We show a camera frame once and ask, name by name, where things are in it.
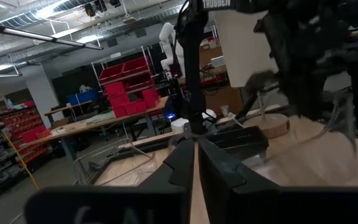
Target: exposed ceiling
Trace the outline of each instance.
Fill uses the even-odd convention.
[[[83,6],[54,13],[50,11],[53,12],[55,9],[48,12],[44,10],[45,4],[52,4],[54,8],[60,6],[59,9],[67,9],[79,3],[91,1],[94,0],[0,0],[0,24],[6,24],[6,21],[9,21],[9,24],[15,25],[14,22],[17,22],[20,25],[17,29],[54,35],[68,40],[72,38],[74,41],[95,42],[95,37],[102,41],[123,35],[130,30],[171,19],[178,14],[184,0],[120,0],[120,2],[125,1],[122,4],[124,3],[128,13],[136,18],[135,22],[129,24],[125,22],[124,7],[114,7],[109,0],[104,1],[107,11],[97,12],[94,17],[87,16]],[[37,19],[27,16],[26,18],[30,21],[24,21],[18,17],[26,16],[27,12],[38,16]],[[0,34],[0,65],[40,62],[76,49],[78,48]]]

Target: black tray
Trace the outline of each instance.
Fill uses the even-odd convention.
[[[239,160],[265,154],[269,146],[269,141],[257,126],[230,130],[207,138]]]

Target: concrete floor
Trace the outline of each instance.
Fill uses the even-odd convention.
[[[147,130],[142,134],[143,136],[147,135]],[[85,155],[118,139],[120,138],[113,138],[110,141],[105,141],[103,137],[92,139],[92,145],[84,151],[79,152],[77,156]],[[34,173],[34,178],[40,188],[72,185],[75,183],[74,170],[66,157],[52,159]],[[26,178],[13,188],[5,191],[0,196],[0,224],[8,224],[18,214],[22,213],[27,199],[35,192],[36,189],[30,178]],[[21,216],[13,224],[25,224],[24,218]]]

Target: blue storage bin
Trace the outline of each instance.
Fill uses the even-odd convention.
[[[71,105],[77,105],[90,100],[96,100],[98,97],[99,93],[97,90],[90,90],[84,93],[68,96],[67,99]]]

